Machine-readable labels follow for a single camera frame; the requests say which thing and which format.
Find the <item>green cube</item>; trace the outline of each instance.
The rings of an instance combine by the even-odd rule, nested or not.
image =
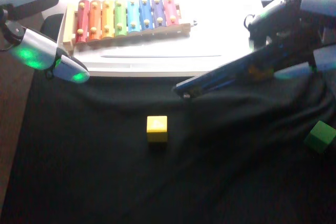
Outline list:
[[[331,144],[335,137],[336,130],[322,121],[319,121],[306,137],[304,143],[321,154],[329,144]]]

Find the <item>yellow knob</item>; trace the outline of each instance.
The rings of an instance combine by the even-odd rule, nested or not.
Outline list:
[[[175,17],[174,15],[172,15],[172,16],[170,16],[170,20],[171,20],[172,22],[175,22],[176,17]]]
[[[118,30],[121,30],[122,29],[122,23],[117,23],[117,28],[118,28]]]
[[[79,3],[79,6],[80,6],[81,9],[84,9],[85,8],[85,3],[81,2],[81,3]]]

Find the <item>rainbow xylophone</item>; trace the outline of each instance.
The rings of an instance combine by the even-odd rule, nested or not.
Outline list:
[[[69,4],[62,44],[73,51],[79,44],[92,41],[142,36],[145,34],[189,34],[193,25],[181,19],[174,0],[81,0]]]

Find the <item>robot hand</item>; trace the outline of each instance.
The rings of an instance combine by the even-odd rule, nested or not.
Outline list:
[[[57,5],[59,0],[0,0],[0,29],[10,46],[8,51],[23,64],[44,70],[46,77],[54,76],[72,82],[89,79],[87,68],[70,58],[57,43],[47,36],[21,26],[16,20],[31,16]]]

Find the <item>cube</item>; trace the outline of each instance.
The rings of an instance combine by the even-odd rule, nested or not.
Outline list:
[[[311,149],[321,154],[331,144],[335,137],[336,130],[322,121],[319,121],[310,131],[304,143]]]
[[[167,116],[148,116],[147,117],[147,140],[149,143],[166,143]]]

